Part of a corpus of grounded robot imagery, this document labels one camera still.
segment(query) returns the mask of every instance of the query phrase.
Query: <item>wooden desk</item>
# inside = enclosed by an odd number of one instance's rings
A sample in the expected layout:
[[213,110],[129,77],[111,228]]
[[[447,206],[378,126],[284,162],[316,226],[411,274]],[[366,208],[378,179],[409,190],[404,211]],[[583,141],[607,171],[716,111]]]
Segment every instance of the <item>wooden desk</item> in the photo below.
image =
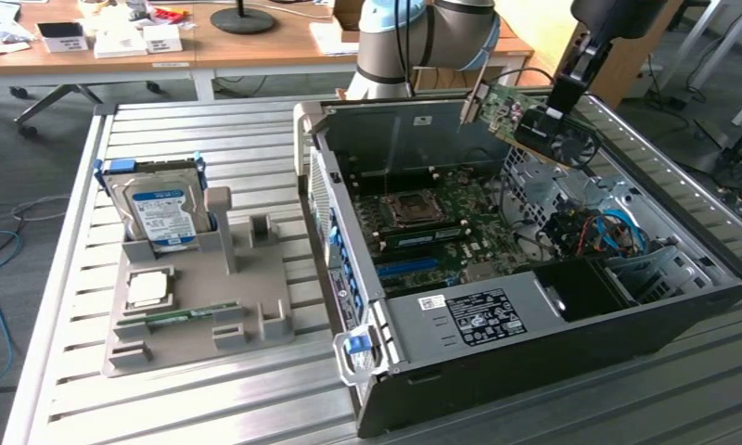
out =
[[[225,5],[194,5],[198,68],[356,62],[353,56],[325,57],[320,53],[310,36],[309,24],[312,21],[328,22],[328,20],[305,19],[281,11],[264,9],[262,11],[277,19],[277,27],[262,34],[233,35],[217,30],[209,22],[210,14],[225,7]],[[285,7],[314,16],[328,15],[324,6],[305,4]],[[493,56],[527,57],[529,54],[531,48],[516,38],[508,26],[503,25]]]
[[[354,70],[356,57],[326,57],[318,52],[309,23],[325,20],[264,9],[277,19],[277,27],[266,33],[241,36],[210,26],[210,14],[229,5],[182,4],[177,7],[192,12],[196,25],[192,30],[181,31],[182,52],[95,59],[93,51],[49,54],[42,42],[35,41],[29,50],[0,56],[0,86],[192,79],[198,100],[213,100],[210,81],[216,77]],[[282,7],[314,16],[328,14],[324,6]],[[35,23],[78,18],[75,0],[50,0],[47,4],[22,4],[19,23],[35,31]],[[503,26],[489,65],[520,68],[529,55],[531,48]]]
[[[192,5],[181,5],[193,13]],[[137,70],[170,69],[171,63],[183,64],[186,67],[194,64],[194,41],[193,30],[179,30],[183,51],[175,53],[149,54],[146,56],[95,58],[93,51],[74,51],[69,53],[47,53],[35,23],[54,21],[75,21],[82,15],[75,7],[75,0],[50,0],[46,4],[22,4],[19,13],[19,24],[35,33],[39,39],[30,42],[30,49],[11,54],[0,55],[0,75],[13,74],[57,74],[70,72],[109,72]]]

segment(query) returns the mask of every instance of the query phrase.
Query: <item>fan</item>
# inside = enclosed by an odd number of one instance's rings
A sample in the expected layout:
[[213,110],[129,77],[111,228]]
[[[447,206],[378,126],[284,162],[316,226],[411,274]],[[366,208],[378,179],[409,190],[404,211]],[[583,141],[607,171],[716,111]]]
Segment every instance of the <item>fan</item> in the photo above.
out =
[[572,169],[583,168],[599,151],[599,140],[592,131],[564,127],[549,144],[551,158]]

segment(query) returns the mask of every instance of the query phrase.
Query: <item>black lamp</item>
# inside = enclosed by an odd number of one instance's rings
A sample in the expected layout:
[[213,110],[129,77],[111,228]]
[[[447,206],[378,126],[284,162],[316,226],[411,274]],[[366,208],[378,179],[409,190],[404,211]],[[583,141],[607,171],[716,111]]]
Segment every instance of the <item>black lamp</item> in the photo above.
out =
[[274,18],[257,9],[244,9],[244,0],[236,0],[236,7],[210,14],[210,24],[230,34],[257,34],[274,27]]

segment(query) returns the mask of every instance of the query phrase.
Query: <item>small box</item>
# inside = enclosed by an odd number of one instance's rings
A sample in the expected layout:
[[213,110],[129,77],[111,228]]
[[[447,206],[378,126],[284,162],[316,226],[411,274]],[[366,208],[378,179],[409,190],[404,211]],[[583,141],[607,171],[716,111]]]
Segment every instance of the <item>small box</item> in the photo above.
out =
[[35,26],[47,52],[87,51],[85,32],[78,23],[38,23]]
[[332,26],[344,44],[360,41],[360,12],[362,0],[334,0],[332,7]]
[[95,34],[93,56],[95,58],[143,56],[147,54],[139,30],[125,23]]
[[149,53],[170,53],[182,51],[177,25],[155,25],[142,28],[142,39]]

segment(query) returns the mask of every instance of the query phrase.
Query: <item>chair wheel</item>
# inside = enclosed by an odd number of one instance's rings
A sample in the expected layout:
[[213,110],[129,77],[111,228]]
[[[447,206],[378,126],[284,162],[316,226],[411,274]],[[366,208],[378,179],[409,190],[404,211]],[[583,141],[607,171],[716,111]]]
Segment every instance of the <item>chair wheel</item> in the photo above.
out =
[[11,86],[7,90],[10,91],[10,95],[17,99],[26,99],[29,97],[29,94],[26,93],[26,90],[23,88]]
[[155,82],[146,82],[145,83],[145,89],[151,92],[154,95],[157,95],[158,93],[161,93],[161,88],[159,88],[159,84]]
[[18,127],[19,136],[25,138],[31,138],[38,135],[38,129],[35,127],[25,127],[23,125]]

